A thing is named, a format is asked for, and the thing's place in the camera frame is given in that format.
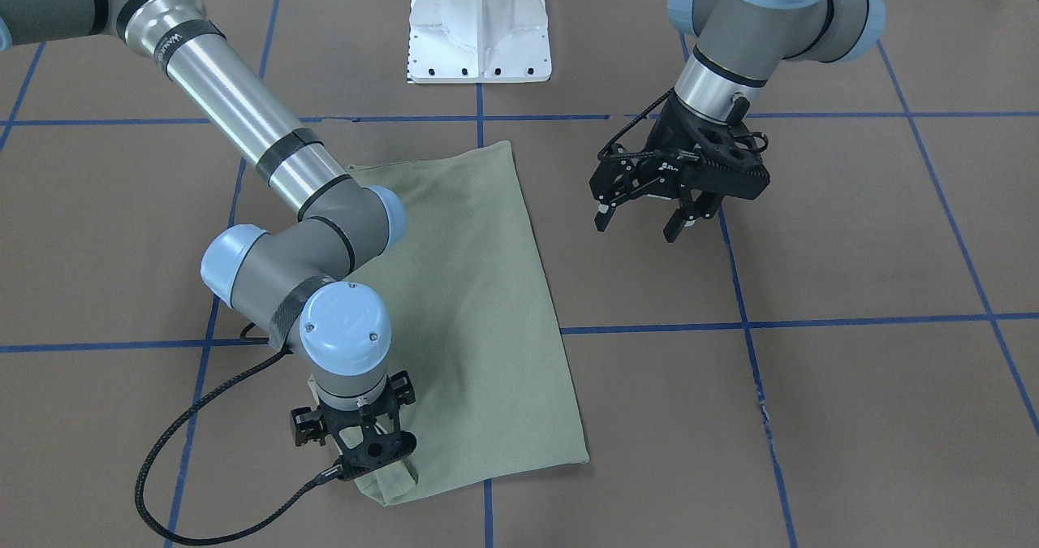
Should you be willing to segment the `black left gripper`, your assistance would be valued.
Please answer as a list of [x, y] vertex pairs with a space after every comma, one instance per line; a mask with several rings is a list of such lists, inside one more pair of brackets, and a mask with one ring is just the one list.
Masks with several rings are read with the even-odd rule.
[[[594, 226], [605, 232], [616, 209], [638, 195], [678, 199], [680, 207], [663, 229], [668, 244], [698, 219], [713, 219], [722, 198], [754, 200], [767, 188], [770, 174], [763, 163], [768, 138], [742, 122], [748, 101], [722, 123], [701, 118], [667, 92], [638, 113], [627, 127], [602, 146], [597, 168], [589, 181], [598, 201]], [[637, 152], [628, 152], [620, 138], [654, 111], [652, 130]]]

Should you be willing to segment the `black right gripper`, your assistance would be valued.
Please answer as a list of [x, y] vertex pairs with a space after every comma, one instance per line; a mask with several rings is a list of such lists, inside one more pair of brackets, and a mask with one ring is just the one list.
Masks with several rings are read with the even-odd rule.
[[319, 476], [320, 481], [330, 478], [352, 481], [410, 456], [416, 450], [415, 434], [402, 429], [399, 419], [402, 405], [416, 401], [408, 371], [383, 379], [382, 385], [378, 396], [367, 394], [349, 401], [346, 410], [338, 410], [319, 399], [315, 379], [308, 379], [316, 407], [291, 411], [294, 444], [302, 446], [316, 441], [323, 446], [325, 438], [331, 436], [340, 452], [334, 467]]

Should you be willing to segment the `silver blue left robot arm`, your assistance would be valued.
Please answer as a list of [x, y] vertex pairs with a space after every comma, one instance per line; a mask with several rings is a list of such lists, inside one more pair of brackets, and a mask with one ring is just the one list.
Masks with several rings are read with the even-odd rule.
[[642, 149], [615, 135], [602, 146], [589, 187], [594, 223], [607, 229], [616, 209], [642, 195], [676, 200], [667, 241], [724, 199], [757, 199], [770, 182], [768, 138], [744, 123], [783, 61], [842, 63], [869, 51], [886, 26], [883, 0], [668, 0], [672, 26], [694, 38], [678, 81], [635, 122], [659, 112]]

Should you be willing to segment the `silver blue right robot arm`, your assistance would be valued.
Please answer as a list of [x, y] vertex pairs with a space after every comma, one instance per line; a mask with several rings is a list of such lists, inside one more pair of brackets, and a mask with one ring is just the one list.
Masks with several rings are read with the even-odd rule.
[[292, 413], [295, 443], [334, 438], [326, 478], [356, 479], [410, 455], [399, 421], [415, 400], [390, 377], [385, 301], [350, 282], [406, 231], [402, 201], [364, 186], [282, 103], [210, 19], [203, 0], [2, 0], [2, 48], [109, 35], [149, 58], [218, 127], [296, 216], [279, 233], [230, 227], [199, 264], [205, 285], [263, 330], [276, 353], [305, 356], [317, 405]]

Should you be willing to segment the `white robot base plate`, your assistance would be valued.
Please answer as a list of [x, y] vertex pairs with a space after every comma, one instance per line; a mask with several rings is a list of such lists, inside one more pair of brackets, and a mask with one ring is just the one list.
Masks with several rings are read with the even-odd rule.
[[515, 84], [552, 75], [545, 0], [411, 0], [412, 84]]

